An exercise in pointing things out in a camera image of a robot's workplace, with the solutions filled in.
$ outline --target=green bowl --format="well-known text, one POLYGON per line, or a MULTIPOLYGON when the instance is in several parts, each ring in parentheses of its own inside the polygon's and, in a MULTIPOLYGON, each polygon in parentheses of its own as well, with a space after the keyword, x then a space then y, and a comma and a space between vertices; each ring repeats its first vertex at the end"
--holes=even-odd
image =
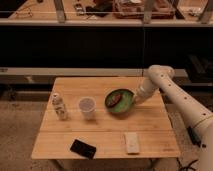
POLYGON ((126 113, 132 107, 133 96, 134 93, 128 89, 114 90, 105 98, 105 106, 107 110, 112 114, 126 113), (121 94, 120 100, 112 107, 109 107, 107 104, 109 104, 117 94, 121 94))

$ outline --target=black phone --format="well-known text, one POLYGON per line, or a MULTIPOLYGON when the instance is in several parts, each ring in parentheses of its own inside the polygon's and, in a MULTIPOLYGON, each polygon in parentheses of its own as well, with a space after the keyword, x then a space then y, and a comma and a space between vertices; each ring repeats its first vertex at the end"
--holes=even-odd
POLYGON ((96 147, 75 139, 72 146, 70 147, 70 150, 89 159, 93 159, 96 152, 96 147))

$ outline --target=smartphone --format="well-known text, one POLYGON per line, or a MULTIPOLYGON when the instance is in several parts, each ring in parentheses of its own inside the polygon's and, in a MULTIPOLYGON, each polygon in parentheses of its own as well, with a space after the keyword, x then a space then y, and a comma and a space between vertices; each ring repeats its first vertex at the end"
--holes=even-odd
POLYGON ((70 150, 80 154, 81 156, 93 159, 96 152, 96 147, 75 139, 72 146, 70 147, 70 150))
POLYGON ((77 15, 85 15, 84 8, 80 3, 74 4, 74 8, 77 15))

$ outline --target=white block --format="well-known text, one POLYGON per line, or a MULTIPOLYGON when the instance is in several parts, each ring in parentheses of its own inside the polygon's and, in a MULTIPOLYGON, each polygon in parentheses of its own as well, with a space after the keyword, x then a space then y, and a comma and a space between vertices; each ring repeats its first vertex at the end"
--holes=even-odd
POLYGON ((125 132, 126 151, 128 154, 140 153, 140 144, 138 134, 136 132, 125 132))

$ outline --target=table leg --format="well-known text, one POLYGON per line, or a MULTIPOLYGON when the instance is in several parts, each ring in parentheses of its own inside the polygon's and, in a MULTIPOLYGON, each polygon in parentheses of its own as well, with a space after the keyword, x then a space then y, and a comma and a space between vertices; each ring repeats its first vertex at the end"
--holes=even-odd
POLYGON ((64 167, 56 159, 50 159, 51 163, 55 166, 58 171, 66 171, 64 167))
POLYGON ((160 158, 156 158, 156 159, 150 159, 151 164, 150 166, 148 166, 147 168, 145 168, 146 171, 153 171, 155 166, 158 164, 158 162, 160 161, 160 158))

